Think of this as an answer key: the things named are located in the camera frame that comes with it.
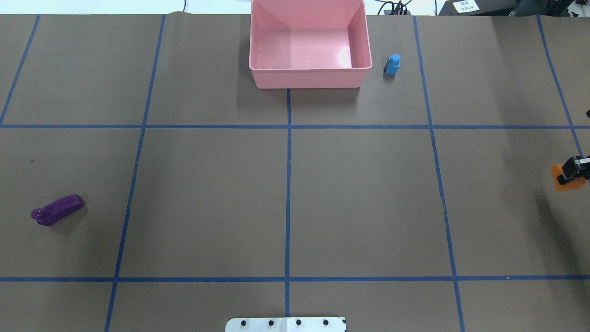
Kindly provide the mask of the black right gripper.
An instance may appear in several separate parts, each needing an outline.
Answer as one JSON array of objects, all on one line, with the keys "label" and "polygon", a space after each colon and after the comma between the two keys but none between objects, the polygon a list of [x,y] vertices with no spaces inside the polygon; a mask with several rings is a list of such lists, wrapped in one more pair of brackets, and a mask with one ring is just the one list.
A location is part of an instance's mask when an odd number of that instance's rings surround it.
[{"label": "black right gripper", "polygon": [[565,184],[573,179],[584,177],[590,178],[590,156],[571,157],[562,165],[563,175],[558,177],[561,184]]}]

